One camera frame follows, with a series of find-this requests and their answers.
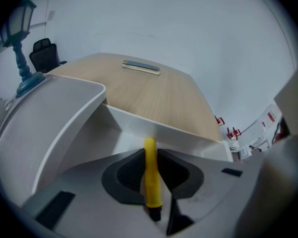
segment wooden desk surface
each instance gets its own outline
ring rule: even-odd
[[[161,74],[122,68],[123,60],[158,66]],[[98,53],[68,62],[49,74],[104,84],[113,107],[204,138],[222,140],[206,99],[193,78],[181,71],[144,59]]]

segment office chair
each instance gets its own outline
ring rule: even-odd
[[[33,44],[33,52],[29,57],[36,71],[41,71],[42,73],[47,73],[66,63],[66,61],[59,62],[56,45],[51,44],[48,38],[35,42]]]

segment black rectangular slot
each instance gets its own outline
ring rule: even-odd
[[[46,228],[52,230],[74,197],[75,194],[73,193],[64,191],[59,192],[52,201],[45,206],[35,220]]]
[[[222,172],[232,175],[232,176],[235,176],[235,177],[240,177],[243,173],[243,171],[239,171],[239,170],[235,170],[235,169],[228,169],[228,168],[223,169]]]

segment yellow handle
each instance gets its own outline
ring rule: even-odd
[[[145,160],[146,206],[149,208],[157,208],[162,205],[161,188],[155,140],[151,137],[145,139]]]

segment lamp post figurine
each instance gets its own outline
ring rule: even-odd
[[[30,0],[21,0],[0,31],[3,46],[13,46],[19,75],[22,77],[22,82],[16,90],[17,98],[33,89],[45,79],[41,72],[33,74],[30,72],[30,67],[26,64],[26,59],[21,49],[21,41],[30,33],[30,22],[35,7],[36,5]]]

